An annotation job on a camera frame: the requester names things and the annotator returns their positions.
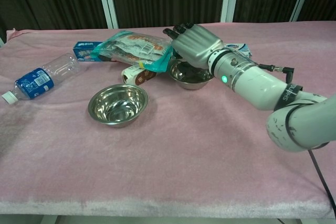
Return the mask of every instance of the table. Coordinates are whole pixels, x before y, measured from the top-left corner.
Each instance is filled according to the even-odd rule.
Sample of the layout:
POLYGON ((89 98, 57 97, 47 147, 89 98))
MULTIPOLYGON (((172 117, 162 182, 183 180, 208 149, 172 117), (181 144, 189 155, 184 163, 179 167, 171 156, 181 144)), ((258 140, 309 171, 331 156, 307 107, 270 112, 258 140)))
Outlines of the table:
MULTIPOLYGON (((336 22, 205 24, 252 58, 294 67, 293 82, 335 93, 336 22)), ((132 31, 161 36, 163 28, 132 31)), ((0 93, 77 41, 118 30, 9 31, 0 49, 0 93)), ((127 65, 81 62, 82 73, 32 101, 0 100, 0 214, 323 218, 331 207, 308 152, 268 137, 260 112, 219 80, 183 90, 168 75, 142 84, 143 114, 114 129, 87 113, 99 90, 121 83, 127 65)), ((277 75, 284 80, 285 76, 277 75)), ((315 151, 336 191, 336 142, 315 151)))

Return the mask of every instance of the robotic arm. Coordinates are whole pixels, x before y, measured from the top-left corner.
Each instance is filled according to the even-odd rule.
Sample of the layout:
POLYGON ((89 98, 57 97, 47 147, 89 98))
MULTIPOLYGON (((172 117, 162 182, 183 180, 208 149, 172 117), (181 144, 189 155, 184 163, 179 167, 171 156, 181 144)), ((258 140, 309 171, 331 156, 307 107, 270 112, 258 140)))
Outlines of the robotic arm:
POLYGON ((267 132, 283 150, 299 152, 336 140, 336 95, 326 99, 284 83, 239 51, 224 47, 220 38, 202 26, 187 23, 163 32, 189 64, 209 69, 255 108, 274 110, 267 120, 267 132))

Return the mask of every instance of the black cable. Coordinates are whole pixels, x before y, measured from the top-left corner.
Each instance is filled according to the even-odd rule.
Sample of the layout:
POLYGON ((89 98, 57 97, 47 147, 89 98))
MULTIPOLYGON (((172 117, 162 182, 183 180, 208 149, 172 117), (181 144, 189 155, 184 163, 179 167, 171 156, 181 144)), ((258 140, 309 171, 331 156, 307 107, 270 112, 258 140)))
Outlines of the black cable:
POLYGON ((308 152, 309 152, 309 155, 310 155, 311 160, 313 161, 313 164, 314 164, 314 166, 315 166, 316 172, 317 172, 317 174, 318 174, 319 177, 320 177, 320 180, 321 180, 321 182, 322 182, 322 185, 323 185, 324 189, 326 190, 325 192, 326 192, 327 195, 328 195, 328 198, 329 198, 329 201, 330 201, 332 210, 334 211, 334 215, 335 215, 335 219, 336 219, 336 205, 335 205, 334 198, 332 197, 332 194, 331 194, 331 192, 330 192, 330 190, 329 190, 329 187, 328 187, 326 181, 324 180, 324 177, 323 177, 323 175, 322 175, 322 173, 321 173, 321 170, 320 170, 320 167, 319 167, 319 165, 318 165, 318 163, 317 163, 317 161, 316 161, 316 159, 315 159, 315 156, 314 156, 314 154, 313 154, 313 151, 312 151, 312 150, 308 150, 308 152))
POLYGON ((280 221, 281 224, 285 224, 282 220, 280 220, 280 219, 277 219, 277 220, 280 221))

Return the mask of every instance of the white bottle cap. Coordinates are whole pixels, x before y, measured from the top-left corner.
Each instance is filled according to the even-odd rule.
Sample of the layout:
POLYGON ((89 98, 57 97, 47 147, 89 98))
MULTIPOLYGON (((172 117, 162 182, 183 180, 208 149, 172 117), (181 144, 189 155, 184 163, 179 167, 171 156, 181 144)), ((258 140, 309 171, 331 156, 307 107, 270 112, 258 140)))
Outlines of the white bottle cap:
POLYGON ((6 102, 8 102, 9 104, 13 104, 13 103, 16 103, 18 101, 16 96, 11 91, 8 91, 8 92, 4 93, 2 95, 2 98, 5 99, 6 102))

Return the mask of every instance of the stainless steel bowl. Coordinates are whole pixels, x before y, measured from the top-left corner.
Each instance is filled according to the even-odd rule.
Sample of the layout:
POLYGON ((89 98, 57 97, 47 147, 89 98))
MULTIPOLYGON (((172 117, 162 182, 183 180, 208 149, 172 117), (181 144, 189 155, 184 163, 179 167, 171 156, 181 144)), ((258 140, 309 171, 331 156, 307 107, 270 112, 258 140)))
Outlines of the stainless steel bowl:
POLYGON ((170 62, 169 74, 178 85, 189 90, 200 89, 213 78, 209 70, 194 68, 189 63, 180 60, 170 62))
POLYGON ((134 122, 147 103, 148 96, 142 88, 117 84, 95 94, 89 102, 88 111, 96 121, 122 128, 134 122))

